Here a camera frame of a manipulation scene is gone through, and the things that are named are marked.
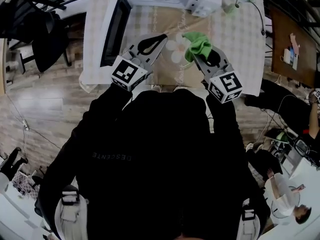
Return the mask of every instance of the microwave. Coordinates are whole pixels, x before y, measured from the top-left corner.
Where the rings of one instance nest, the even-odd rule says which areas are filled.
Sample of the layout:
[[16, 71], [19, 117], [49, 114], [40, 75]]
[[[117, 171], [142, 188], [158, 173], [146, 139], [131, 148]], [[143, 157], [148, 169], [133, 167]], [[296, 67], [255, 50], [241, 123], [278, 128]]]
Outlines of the microwave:
[[84, 84], [110, 84], [112, 65], [121, 50], [126, 25], [133, 6], [161, 6], [190, 10], [196, 17], [207, 17], [222, 5], [222, 0], [110, 0], [100, 30], [100, 41], [94, 48], [94, 69], [107, 74], [108, 81], [84, 79]]

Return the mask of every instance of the person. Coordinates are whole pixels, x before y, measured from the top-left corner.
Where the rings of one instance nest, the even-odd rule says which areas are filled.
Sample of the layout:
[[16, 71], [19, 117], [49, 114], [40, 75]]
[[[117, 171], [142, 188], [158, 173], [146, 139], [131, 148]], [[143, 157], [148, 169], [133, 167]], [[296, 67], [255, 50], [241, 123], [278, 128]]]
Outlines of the person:
[[28, 163], [27, 159], [21, 158], [14, 164], [19, 152], [21, 152], [21, 148], [16, 147], [10, 154], [7, 161], [4, 161], [4, 165], [0, 169], [0, 194], [3, 194], [4, 192], [7, 191], [8, 184], [10, 181], [12, 181], [12, 179], [16, 175], [19, 167], [22, 164]]
[[318, 99], [313, 91], [309, 95], [309, 105], [286, 88], [269, 80], [262, 79], [261, 89], [263, 92], [258, 97], [247, 95], [245, 105], [278, 113], [312, 150], [320, 153]]
[[221, 229], [236, 239], [248, 198], [261, 234], [270, 209], [248, 168], [233, 103], [206, 98], [212, 135], [204, 100], [186, 89], [144, 91], [126, 106], [132, 97], [112, 83], [48, 167], [38, 201], [51, 230], [72, 230], [60, 222], [60, 200], [76, 177], [88, 239], [210, 240]]
[[295, 189], [290, 189], [283, 176], [278, 159], [269, 151], [260, 149], [257, 153], [253, 149], [246, 152], [249, 163], [262, 176], [266, 182], [270, 180], [274, 201], [279, 212], [285, 216], [293, 215], [298, 224], [305, 223], [311, 214], [311, 208], [304, 204], [296, 206], [294, 193], [305, 189], [302, 184]]

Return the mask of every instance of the chair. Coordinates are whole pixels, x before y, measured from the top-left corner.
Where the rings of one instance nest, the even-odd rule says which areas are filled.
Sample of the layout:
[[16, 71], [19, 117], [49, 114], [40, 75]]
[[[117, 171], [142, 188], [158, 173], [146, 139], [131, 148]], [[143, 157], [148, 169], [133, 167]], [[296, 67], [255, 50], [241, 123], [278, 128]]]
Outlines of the chair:
[[0, 5], [2, 16], [0, 25], [0, 38], [15, 39], [32, 45], [33, 56], [17, 58], [20, 71], [23, 74], [25, 63], [35, 60], [40, 72], [49, 69], [63, 54], [68, 67], [66, 48], [69, 45], [67, 23], [61, 20], [55, 12], [45, 12], [34, 5], [33, 2], [46, 4], [65, 9], [49, 0], [12, 0], [10, 3]]

